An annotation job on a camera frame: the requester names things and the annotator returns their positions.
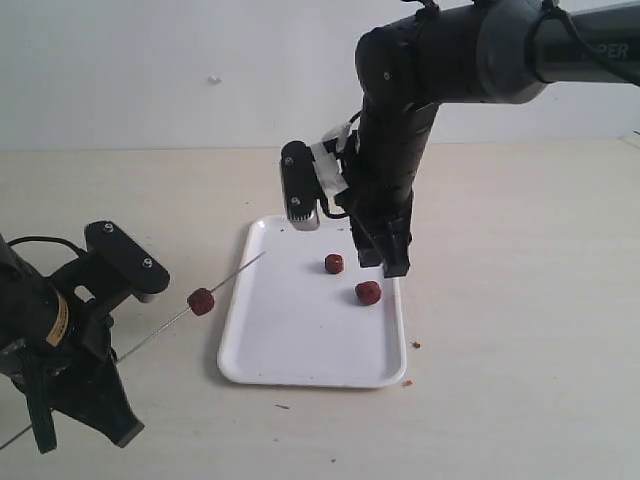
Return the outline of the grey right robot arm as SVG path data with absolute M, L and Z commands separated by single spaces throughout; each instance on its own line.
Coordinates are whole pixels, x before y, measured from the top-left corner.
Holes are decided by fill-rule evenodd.
M 357 43 L 363 91 L 342 160 L 338 204 L 359 264 L 388 278 L 410 267 L 413 182 L 439 108 L 527 103 L 556 82 L 639 81 L 635 1 L 570 13 L 555 1 L 475 1 L 378 26 Z

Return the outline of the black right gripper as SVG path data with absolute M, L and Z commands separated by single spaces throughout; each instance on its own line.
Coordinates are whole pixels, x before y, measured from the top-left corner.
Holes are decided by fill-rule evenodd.
M 359 265 L 384 264 L 386 278 L 404 277 L 410 268 L 413 182 L 439 108 L 438 103 L 384 107 L 365 99 L 347 142 L 348 191 L 340 200 L 351 215 Z M 378 239 L 384 230 L 383 261 Z

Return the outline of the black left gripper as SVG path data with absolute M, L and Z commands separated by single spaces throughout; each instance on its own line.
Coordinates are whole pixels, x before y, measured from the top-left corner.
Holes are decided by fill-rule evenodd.
M 52 409 L 120 448 L 144 429 L 111 346 L 118 237 L 91 234 L 86 242 L 49 276 L 17 253 L 17 240 L 1 243 L 1 372 L 25 398 L 40 454 L 57 448 Z

